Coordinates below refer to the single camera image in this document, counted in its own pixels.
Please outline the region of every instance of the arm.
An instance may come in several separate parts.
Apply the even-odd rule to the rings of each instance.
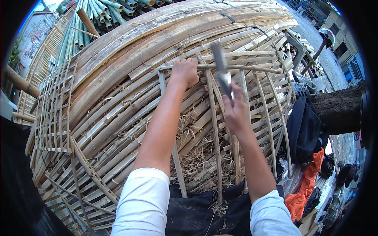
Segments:
[[[133,170],[151,167],[169,176],[170,155],[184,93],[198,81],[197,59],[188,58],[175,62],[166,91],[148,124]]]
[[[276,182],[257,143],[256,135],[249,125],[247,116],[249,109],[243,101],[242,90],[234,83],[231,86],[235,93],[235,101],[232,106],[230,99],[223,96],[225,121],[231,132],[236,135],[243,149],[245,176],[249,196],[253,203],[256,199],[276,189]]]

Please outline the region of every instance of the shoe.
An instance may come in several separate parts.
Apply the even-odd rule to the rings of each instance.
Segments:
[[[292,82],[295,95],[298,97],[308,97],[310,100],[313,100],[316,96],[316,90],[313,92],[313,88],[309,87],[306,83]]]

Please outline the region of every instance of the bamboo bundle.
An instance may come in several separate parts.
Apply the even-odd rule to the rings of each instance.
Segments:
[[[56,188],[79,220],[86,224],[88,219],[93,230],[110,229],[115,218],[110,212],[116,209],[173,62],[188,57],[198,58],[201,82],[184,95],[170,181],[180,184],[183,197],[187,191],[219,191],[239,184],[245,176],[243,150],[224,122],[210,49],[215,40],[223,47],[232,79],[243,88],[251,126],[276,176],[277,147],[287,139],[285,123],[295,101],[288,76],[292,62],[284,61],[278,49],[286,43],[282,30],[297,22],[275,1],[228,3],[188,0],[148,11],[102,35],[54,70],[44,82],[47,95],[66,83],[56,90],[60,95],[44,96],[42,104],[50,103],[51,108],[38,107],[37,131],[31,132],[26,148],[43,199]],[[108,8],[110,13],[117,11]],[[55,106],[57,101],[63,105]],[[51,113],[56,108],[62,109]],[[60,129],[67,131],[55,145]],[[47,146],[57,152],[46,153]],[[79,201],[72,196],[77,196],[77,189]]]

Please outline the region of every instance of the white sleeve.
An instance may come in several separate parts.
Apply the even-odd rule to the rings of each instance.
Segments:
[[[302,235],[291,222],[290,212],[277,190],[253,202],[249,227],[253,236]]]
[[[164,172],[134,170],[123,187],[112,236],[165,235],[168,203],[169,178]]]

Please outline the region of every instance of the black bag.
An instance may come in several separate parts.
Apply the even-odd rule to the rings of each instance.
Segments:
[[[300,97],[293,107],[287,123],[291,162],[303,164],[313,160],[312,155],[318,142],[321,121],[308,97]]]

